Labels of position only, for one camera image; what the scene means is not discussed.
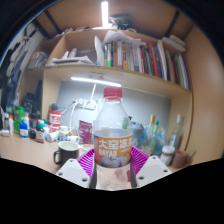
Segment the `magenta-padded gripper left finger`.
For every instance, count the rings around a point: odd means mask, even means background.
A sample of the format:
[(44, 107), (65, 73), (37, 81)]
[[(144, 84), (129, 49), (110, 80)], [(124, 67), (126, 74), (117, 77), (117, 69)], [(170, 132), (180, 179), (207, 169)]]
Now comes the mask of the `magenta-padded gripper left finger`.
[(56, 175), (83, 188), (94, 189), (96, 187), (94, 167), (94, 150), (90, 149), (78, 159), (68, 159)]

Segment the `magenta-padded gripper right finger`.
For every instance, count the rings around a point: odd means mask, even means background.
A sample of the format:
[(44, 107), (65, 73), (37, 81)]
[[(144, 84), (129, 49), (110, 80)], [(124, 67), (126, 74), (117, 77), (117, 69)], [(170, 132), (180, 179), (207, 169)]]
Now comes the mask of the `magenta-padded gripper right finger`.
[(170, 174), (169, 168), (157, 156), (148, 156), (132, 147), (130, 183), (133, 188), (146, 186)]

